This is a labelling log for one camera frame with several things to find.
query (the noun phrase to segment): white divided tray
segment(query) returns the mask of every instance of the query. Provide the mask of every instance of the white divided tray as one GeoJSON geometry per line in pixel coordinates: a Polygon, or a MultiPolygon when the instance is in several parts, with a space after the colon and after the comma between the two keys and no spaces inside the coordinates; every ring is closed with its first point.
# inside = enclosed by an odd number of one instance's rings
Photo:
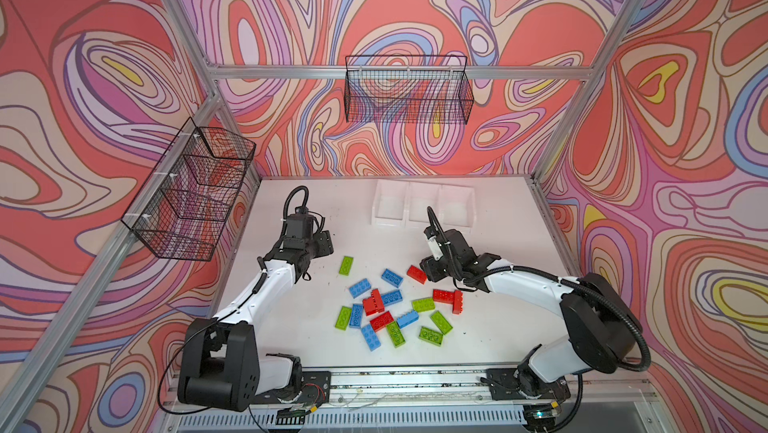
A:
{"type": "Polygon", "coordinates": [[[379,180],[371,208],[371,224],[424,229],[432,207],[443,229],[471,233],[475,225],[475,189],[416,181],[379,180]]]}

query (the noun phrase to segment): red lego brick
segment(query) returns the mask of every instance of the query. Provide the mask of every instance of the red lego brick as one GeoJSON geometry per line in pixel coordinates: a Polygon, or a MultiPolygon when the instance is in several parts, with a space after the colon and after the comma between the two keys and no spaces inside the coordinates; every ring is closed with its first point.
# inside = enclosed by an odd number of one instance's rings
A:
{"type": "Polygon", "coordinates": [[[453,304],[453,293],[446,292],[444,289],[434,289],[432,291],[432,299],[435,303],[453,304]]]}
{"type": "Polygon", "coordinates": [[[453,314],[461,315],[464,310],[464,293],[456,290],[453,292],[453,314]]]}
{"type": "Polygon", "coordinates": [[[411,265],[411,267],[408,268],[408,276],[422,285],[427,281],[427,274],[416,268],[414,265],[411,265]]]}
{"type": "Polygon", "coordinates": [[[379,315],[372,319],[371,327],[373,328],[373,331],[378,332],[380,329],[386,328],[386,326],[393,321],[395,321],[395,319],[392,318],[392,313],[386,312],[383,315],[379,315]]]}
{"type": "Polygon", "coordinates": [[[379,293],[379,289],[375,288],[371,292],[371,298],[373,298],[373,304],[376,305],[376,312],[377,313],[384,313],[384,300],[382,300],[382,296],[379,293]]]}
{"type": "Polygon", "coordinates": [[[379,313],[379,310],[376,308],[376,301],[373,298],[363,298],[362,309],[366,311],[366,316],[379,313]]]}

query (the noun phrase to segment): black wire mesh basket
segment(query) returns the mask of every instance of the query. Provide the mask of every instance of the black wire mesh basket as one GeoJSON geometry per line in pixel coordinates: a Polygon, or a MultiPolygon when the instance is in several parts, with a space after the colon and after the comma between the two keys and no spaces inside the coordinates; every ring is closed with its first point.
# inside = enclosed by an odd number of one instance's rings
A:
{"type": "Polygon", "coordinates": [[[346,57],[344,111],[351,123],[466,124],[475,98],[457,54],[346,57]]]}
{"type": "Polygon", "coordinates": [[[123,223],[158,258],[210,261],[255,150],[224,128],[195,127],[168,172],[153,171],[164,178],[147,207],[127,221],[129,206],[123,223]]]}

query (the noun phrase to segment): light blue lego brick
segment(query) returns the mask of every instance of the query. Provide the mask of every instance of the light blue lego brick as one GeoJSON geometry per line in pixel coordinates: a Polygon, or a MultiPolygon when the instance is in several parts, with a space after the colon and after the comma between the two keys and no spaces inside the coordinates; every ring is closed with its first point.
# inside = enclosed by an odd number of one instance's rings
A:
{"type": "Polygon", "coordinates": [[[392,272],[390,269],[384,270],[384,273],[382,273],[382,279],[395,288],[399,288],[400,283],[402,283],[402,276],[392,272]]]}
{"type": "Polygon", "coordinates": [[[360,328],[362,326],[362,305],[355,303],[352,305],[352,318],[350,319],[350,328],[360,328]]]}
{"type": "Polygon", "coordinates": [[[384,293],[382,295],[382,302],[384,303],[384,306],[394,305],[395,303],[402,302],[402,293],[400,293],[400,290],[396,289],[389,293],[384,293]]]}
{"type": "Polygon", "coordinates": [[[352,294],[352,298],[357,298],[370,289],[371,284],[368,282],[368,279],[363,278],[350,287],[350,293],[352,294]]]}
{"type": "Polygon", "coordinates": [[[382,345],[382,343],[379,342],[379,337],[376,336],[376,332],[373,331],[372,326],[365,325],[360,329],[360,331],[362,332],[362,337],[366,339],[368,348],[370,348],[371,351],[379,348],[379,346],[382,345]]]}
{"type": "Polygon", "coordinates": [[[415,323],[418,321],[418,313],[415,310],[411,310],[408,313],[406,313],[403,316],[400,316],[397,319],[397,325],[400,327],[400,329],[403,329],[410,325],[411,323],[415,323]]]}

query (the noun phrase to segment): white table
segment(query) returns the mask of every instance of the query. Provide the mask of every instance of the white table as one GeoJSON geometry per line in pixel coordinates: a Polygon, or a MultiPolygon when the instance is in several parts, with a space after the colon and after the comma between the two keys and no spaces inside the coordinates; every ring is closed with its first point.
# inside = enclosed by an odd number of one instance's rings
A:
{"type": "MultiPolygon", "coordinates": [[[[538,212],[524,178],[435,178],[432,181],[474,187],[478,215],[466,240],[476,254],[495,253],[519,265],[566,275],[552,238],[538,212]]],[[[334,328],[342,305],[361,303],[347,289],[367,278],[381,293],[394,289],[381,279],[385,268],[405,279],[405,300],[389,307],[397,317],[411,309],[411,300],[432,295],[432,289],[453,291],[450,279],[421,285],[406,276],[410,265],[429,255],[421,230],[371,225],[371,206],[377,180],[265,180],[261,184],[236,254],[220,304],[226,305],[257,271],[256,257],[265,255],[280,234],[283,203],[298,185],[310,189],[307,206],[326,217],[335,253],[312,260],[312,281],[300,280],[263,319],[256,344],[260,354],[288,353],[301,357],[305,367],[461,365],[515,362],[539,343],[565,334],[562,320],[548,311],[506,295],[464,294],[464,313],[453,315],[450,305],[438,309],[453,325],[442,347],[417,338],[421,325],[437,329],[425,312],[403,330],[406,344],[392,345],[385,330],[382,345],[369,351],[358,329],[334,328]],[[340,275],[344,255],[354,257],[350,276],[340,275]]],[[[294,197],[293,207],[302,194],[294,197]]]]}

